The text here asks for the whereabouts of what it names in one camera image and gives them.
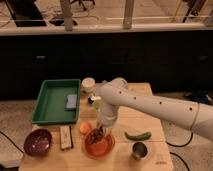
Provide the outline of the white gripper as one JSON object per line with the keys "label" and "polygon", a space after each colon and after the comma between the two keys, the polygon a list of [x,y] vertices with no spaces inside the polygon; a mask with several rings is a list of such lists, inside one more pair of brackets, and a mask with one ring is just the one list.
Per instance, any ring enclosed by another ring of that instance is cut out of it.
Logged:
{"label": "white gripper", "polygon": [[98,127],[102,130],[104,134],[109,134],[117,121],[117,114],[112,115],[100,113],[98,115]]}

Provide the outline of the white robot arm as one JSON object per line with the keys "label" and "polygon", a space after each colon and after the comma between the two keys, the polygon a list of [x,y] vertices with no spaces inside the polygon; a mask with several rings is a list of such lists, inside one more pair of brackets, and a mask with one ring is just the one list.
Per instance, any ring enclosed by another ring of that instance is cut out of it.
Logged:
{"label": "white robot arm", "polygon": [[172,122],[201,137],[213,141],[213,106],[198,102],[138,94],[128,89],[125,79],[118,77],[98,89],[101,105],[98,121],[111,128],[121,106],[144,112],[152,117]]}

